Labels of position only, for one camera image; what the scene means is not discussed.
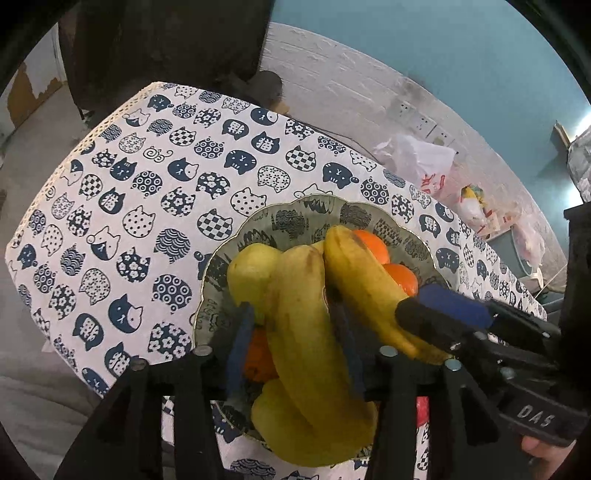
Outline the person's right hand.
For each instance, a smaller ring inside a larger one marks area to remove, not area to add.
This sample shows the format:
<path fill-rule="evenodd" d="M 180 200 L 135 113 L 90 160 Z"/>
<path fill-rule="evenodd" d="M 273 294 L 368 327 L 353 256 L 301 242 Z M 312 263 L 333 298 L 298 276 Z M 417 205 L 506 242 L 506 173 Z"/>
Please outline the person's right hand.
<path fill-rule="evenodd" d="M 533 473 L 537 480 L 550 479 L 567 459 L 575 445 L 576 441 L 573 441 L 568 447 L 557 447 L 529 436 L 524 436 L 521 441 L 522 450 L 538 460 Z"/>

